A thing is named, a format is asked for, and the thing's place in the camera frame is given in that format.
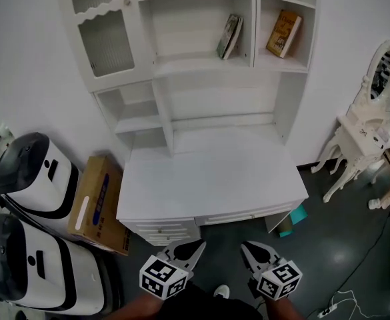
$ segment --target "carved table leg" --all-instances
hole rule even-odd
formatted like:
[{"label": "carved table leg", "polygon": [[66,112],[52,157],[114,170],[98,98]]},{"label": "carved table leg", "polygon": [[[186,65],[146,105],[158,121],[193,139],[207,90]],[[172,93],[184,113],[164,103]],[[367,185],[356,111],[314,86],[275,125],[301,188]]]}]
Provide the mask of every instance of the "carved table leg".
[{"label": "carved table leg", "polygon": [[353,180],[357,180],[358,176],[362,173],[363,171],[359,171],[358,173],[355,174],[355,177],[353,178]]},{"label": "carved table leg", "polygon": [[327,160],[332,156],[337,145],[337,137],[334,136],[331,140],[328,141],[327,145],[323,149],[321,156],[319,157],[319,164],[310,168],[310,172],[318,172],[318,170],[320,170],[324,166],[325,162],[327,162]]},{"label": "carved table leg", "polygon": [[358,174],[360,174],[361,171],[358,171],[357,169],[354,170],[353,174],[348,178],[348,180],[346,180],[344,182],[344,184],[342,184],[342,186],[340,187],[340,189],[343,189],[344,186],[352,179],[356,179],[356,177],[358,176]]},{"label": "carved table leg", "polygon": [[342,162],[342,160],[344,160],[344,155],[343,155],[343,154],[341,154],[341,155],[339,156],[339,158],[337,159],[337,162],[335,163],[334,169],[333,169],[332,171],[330,171],[329,174],[332,175],[332,174],[334,174],[335,172],[337,172],[337,170],[338,170],[338,168],[339,168],[340,163]]},{"label": "carved table leg", "polygon": [[352,178],[356,172],[357,168],[355,168],[355,165],[353,163],[347,163],[347,167],[344,173],[332,186],[332,188],[329,189],[327,194],[323,196],[323,202],[328,203],[334,192],[336,192],[336,190],[338,190],[340,187],[344,186],[344,184],[346,184],[346,182],[348,182],[348,180],[350,180],[350,178]]}]

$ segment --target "blue label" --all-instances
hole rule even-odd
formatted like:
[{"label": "blue label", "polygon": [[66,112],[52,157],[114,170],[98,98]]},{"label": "blue label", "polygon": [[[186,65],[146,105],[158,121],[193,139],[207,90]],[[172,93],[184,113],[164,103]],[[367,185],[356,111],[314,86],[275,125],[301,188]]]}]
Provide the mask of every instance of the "blue label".
[{"label": "blue label", "polygon": [[109,185],[109,175],[106,174],[103,180],[103,186],[101,186],[100,195],[97,199],[97,205],[95,206],[95,212],[93,217],[93,224],[97,225],[100,220],[101,209],[103,208],[104,197],[106,196],[107,186]]}]

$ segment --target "white wall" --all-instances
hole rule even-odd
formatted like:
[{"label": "white wall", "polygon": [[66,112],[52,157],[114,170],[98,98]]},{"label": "white wall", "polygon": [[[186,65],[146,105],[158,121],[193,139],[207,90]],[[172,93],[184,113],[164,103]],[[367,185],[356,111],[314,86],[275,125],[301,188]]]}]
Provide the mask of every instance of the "white wall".
[{"label": "white wall", "polygon": [[15,136],[47,134],[80,167],[104,151],[119,159],[81,80],[57,0],[0,0],[0,116]]},{"label": "white wall", "polygon": [[390,39],[390,0],[320,0],[311,70],[287,146],[297,165],[315,162],[346,114],[378,46]]}]

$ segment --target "power strip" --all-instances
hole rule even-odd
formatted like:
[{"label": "power strip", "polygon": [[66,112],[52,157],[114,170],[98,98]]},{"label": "power strip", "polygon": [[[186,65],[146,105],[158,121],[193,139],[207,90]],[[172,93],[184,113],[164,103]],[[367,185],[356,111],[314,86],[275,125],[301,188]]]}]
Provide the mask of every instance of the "power strip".
[{"label": "power strip", "polygon": [[332,305],[330,308],[324,309],[322,312],[320,312],[317,317],[322,319],[323,317],[326,317],[331,312],[334,312],[337,309],[337,305]]}]

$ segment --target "book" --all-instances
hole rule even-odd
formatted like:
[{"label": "book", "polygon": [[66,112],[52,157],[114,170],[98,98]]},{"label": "book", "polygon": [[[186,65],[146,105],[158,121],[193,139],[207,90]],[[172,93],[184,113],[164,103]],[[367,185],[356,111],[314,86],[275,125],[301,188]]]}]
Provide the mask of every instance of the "book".
[{"label": "book", "polygon": [[242,17],[236,14],[230,14],[224,32],[221,35],[219,45],[217,46],[217,54],[221,59],[226,60],[229,58],[241,32],[242,22]]},{"label": "book", "polygon": [[284,58],[290,48],[303,18],[294,12],[282,10],[276,21],[266,49]]}]

